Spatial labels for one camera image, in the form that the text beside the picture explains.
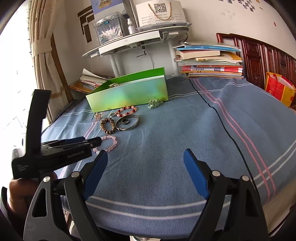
red and pink bead bracelet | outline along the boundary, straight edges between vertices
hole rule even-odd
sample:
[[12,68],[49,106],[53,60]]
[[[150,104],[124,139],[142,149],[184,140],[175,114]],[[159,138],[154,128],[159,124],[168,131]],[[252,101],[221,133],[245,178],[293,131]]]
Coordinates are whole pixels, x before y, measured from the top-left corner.
[[[116,144],[117,144],[116,137],[107,135],[107,136],[103,136],[101,138],[102,138],[102,140],[106,140],[106,139],[112,139],[113,140],[112,145],[110,145],[108,148],[104,149],[106,152],[110,152],[111,150],[113,150],[116,147]],[[100,151],[98,151],[97,148],[94,148],[93,151],[96,154],[99,154],[99,152],[100,152]]]
[[[125,114],[120,114],[122,111],[124,111],[126,109],[132,109],[132,110],[130,112],[125,113]],[[136,112],[136,110],[137,110],[137,108],[135,106],[127,106],[127,107],[120,108],[120,110],[116,111],[116,114],[118,117],[123,117],[123,116],[126,116],[126,115]]]

bed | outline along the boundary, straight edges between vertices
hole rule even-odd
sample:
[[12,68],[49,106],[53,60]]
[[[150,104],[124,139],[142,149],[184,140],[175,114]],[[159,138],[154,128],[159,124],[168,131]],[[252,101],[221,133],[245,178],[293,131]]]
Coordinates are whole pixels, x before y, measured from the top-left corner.
[[[211,105],[246,159],[265,215],[273,210],[267,218],[271,229],[296,194],[296,130],[293,128],[296,115],[245,79],[174,77],[167,79],[167,88],[168,102],[155,109],[137,106],[139,125],[113,134],[117,137],[117,146],[108,153],[106,170],[94,196],[87,200],[96,224],[140,237],[187,237],[205,204],[183,164],[183,152],[187,148],[225,176],[249,175]],[[113,110],[103,112],[102,118],[111,112]],[[84,99],[50,125],[42,141],[104,136],[93,116]],[[103,141],[101,148],[108,145],[108,141]],[[57,170],[58,177],[81,170],[95,155]],[[276,205],[277,212],[270,205],[287,193],[287,189],[289,200],[286,198],[285,204]],[[226,220],[229,202],[230,198],[226,197],[218,229]],[[68,208],[66,200],[63,206]]]

white stripe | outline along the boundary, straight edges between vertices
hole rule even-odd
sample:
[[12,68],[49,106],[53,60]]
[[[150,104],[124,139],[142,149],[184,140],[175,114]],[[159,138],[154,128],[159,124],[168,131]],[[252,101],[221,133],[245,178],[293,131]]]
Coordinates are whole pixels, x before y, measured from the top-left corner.
[[81,110],[80,112],[71,112],[71,113],[67,113],[67,114],[61,115],[61,116],[69,116],[69,115],[72,115],[72,114],[79,115],[82,112],[92,113],[92,110]]
[[[271,169],[275,164],[277,164],[291,149],[292,147],[294,146],[294,144],[296,143],[296,140],[292,143],[292,145],[290,145],[290,147],[288,148],[288,150],[286,150],[286,152],[284,154],[282,154],[274,163],[272,163],[268,169]],[[258,174],[254,180],[257,180],[259,177],[261,177],[260,174]]]
[[[271,175],[273,176],[274,174],[276,174],[286,163],[287,163],[287,161],[289,161],[290,160],[290,158],[293,156],[293,154],[294,154],[294,152],[296,152],[296,147],[295,147],[295,149],[292,151],[292,153],[289,155],[289,157],[281,164],[281,165],[279,165],[279,167],[277,168],[277,169],[275,169],[272,173],[271,173]],[[261,182],[261,183],[259,183],[258,185],[257,185],[257,187],[261,187],[263,185],[263,182]]]
[[[209,93],[212,93],[212,92],[220,92],[220,91],[222,91],[223,89],[220,89],[220,90],[209,90],[209,91],[206,91],[206,93],[207,92],[209,92]],[[204,94],[205,92],[204,91],[198,91],[198,93],[200,93],[200,94]],[[169,98],[169,99],[174,99],[174,98],[176,98],[176,97],[186,97],[186,96],[190,96],[190,95],[197,95],[198,94],[197,92],[192,92],[192,93],[188,93],[188,94],[179,94],[178,96],[174,96],[174,97],[171,97],[171,98]]]
[[63,170],[62,170],[62,172],[61,172],[61,174],[60,174],[60,176],[59,176],[59,179],[61,179],[61,178],[64,176],[64,174],[65,174],[65,172],[66,172],[66,169],[67,169],[67,166],[65,166],[65,167],[63,168]]
[[112,203],[119,206],[135,207],[135,208],[148,209],[148,210],[167,210],[167,209],[187,208],[187,207],[199,206],[206,203],[206,200],[203,200],[199,202],[180,204],[180,205],[171,205],[171,206],[143,206],[143,205],[136,205],[136,204],[130,204],[125,202],[111,201],[105,198],[95,197],[95,196],[90,196],[90,198],[107,202],[107,203]]
[[253,84],[251,84],[251,83],[245,83],[245,84],[240,84],[240,85],[237,85],[237,84],[233,84],[234,82],[230,82],[230,83],[228,83],[227,85],[235,85],[235,86],[237,86],[237,87],[242,87],[242,86],[247,86],[247,85],[253,85]]
[[[89,202],[85,202],[85,203],[86,203],[86,205],[89,205],[89,206],[94,207],[94,208],[101,209],[101,210],[109,212],[109,213],[128,216],[128,217],[131,217],[131,218],[141,218],[141,219],[146,219],[146,220],[172,220],[172,219],[181,219],[181,218],[192,218],[192,217],[199,216],[202,213],[202,212],[198,212],[198,213],[189,213],[189,214],[163,216],[163,217],[145,216],[145,215],[139,215],[139,214],[132,214],[132,213],[116,211],[116,210],[101,207],[101,206],[98,206],[98,205],[95,205],[95,204],[92,204],[92,203],[89,203]],[[230,202],[227,202],[227,203],[223,204],[223,207],[226,207],[226,206],[229,206],[229,205],[230,205]]]

metal screw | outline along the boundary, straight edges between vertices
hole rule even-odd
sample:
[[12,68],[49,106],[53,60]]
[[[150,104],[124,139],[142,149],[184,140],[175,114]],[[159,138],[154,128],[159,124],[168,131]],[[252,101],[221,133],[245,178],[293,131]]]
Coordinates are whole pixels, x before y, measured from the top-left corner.
[[79,177],[80,172],[72,172],[71,177]]
[[48,181],[50,181],[50,177],[45,177],[45,178],[43,178],[43,181],[46,183],[46,182],[48,182]]
[[213,171],[212,174],[213,174],[214,177],[219,177],[220,176],[219,171]]
[[243,176],[242,176],[242,179],[243,179],[245,182],[247,182],[248,180],[250,180],[249,177],[246,176],[246,175],[243,175]]

green box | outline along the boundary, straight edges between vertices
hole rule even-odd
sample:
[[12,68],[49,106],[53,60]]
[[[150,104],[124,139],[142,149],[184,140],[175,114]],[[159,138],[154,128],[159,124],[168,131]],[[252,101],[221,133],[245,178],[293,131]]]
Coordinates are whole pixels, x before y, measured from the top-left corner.
[[[113,83],[126,84],[109,88]],[[165,70],[151,69],[108,80],[86,98],[93,112],[147,104],[150,99],[167,101]]]

